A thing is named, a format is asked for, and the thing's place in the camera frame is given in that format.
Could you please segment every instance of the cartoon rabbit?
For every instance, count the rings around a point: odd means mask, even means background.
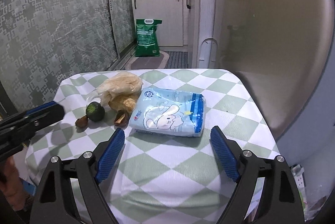
[[[143,120],[144,126],[148,129],[176,130],[183,123],[182,116],[177,114],[179,112],[177,105],[171,105],[165,112],[159,115],[158,113],[163,109],[164,106],[159,106],[148,110]]]

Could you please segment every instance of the brand logo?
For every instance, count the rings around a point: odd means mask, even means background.
[[[146,97],[152,97],[152,96],[153,96],[153,92],[146,91],[146,92],[144,93],[144,95],[145,95]]]
[[[142,113],[141,111],[138,111],[138,112],[136,113],[136,115],[135,115],[135,117],[134,117],[134,120],[135,120],[135,121],[140,117],[141,113]]]

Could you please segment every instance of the green fruit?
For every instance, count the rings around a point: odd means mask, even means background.
[[[86,116],[93,122],[99,122],[104,117],[104,108],[98,102],[91,102],[86,108]]]

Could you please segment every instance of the silver bolt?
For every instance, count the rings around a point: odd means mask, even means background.
[[[279,155],[279,156],[277,156],[277,161],[282,163],[283,161],[285,161],[285,158],[283,156]]]
[[[91,152],[91,151],[87,151],[87,152],[85,152],[85,153],[84,153],[84,155],[83,155],[83,156],[84,156],[84,158],[85,158],[85,159],[88,159],[88,158],[91,158],[91,157],[92,157],[92,155],[93,155],[93,154],[92,154],[92,152]]]
[[[58,162],[58,157],[57,156],[54,156],[54,157],[52,157],[51,159],[50,159],[50,162],[52,162],[52,163],[56,163],[56,162]]]
[[[243,155],[246,156],[246,157],[251,157],[252,152],[250,150],[244,150]]]

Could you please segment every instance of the floor mat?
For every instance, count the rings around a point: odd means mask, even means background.
[[[167,61],[166,69],[187,69],[187,52],[167,52],[169,60]]]
[[[132,57],[125,65],[125,69],[164,69],[168,60],[168,53],[160,51],[160,55],[158,57]]]

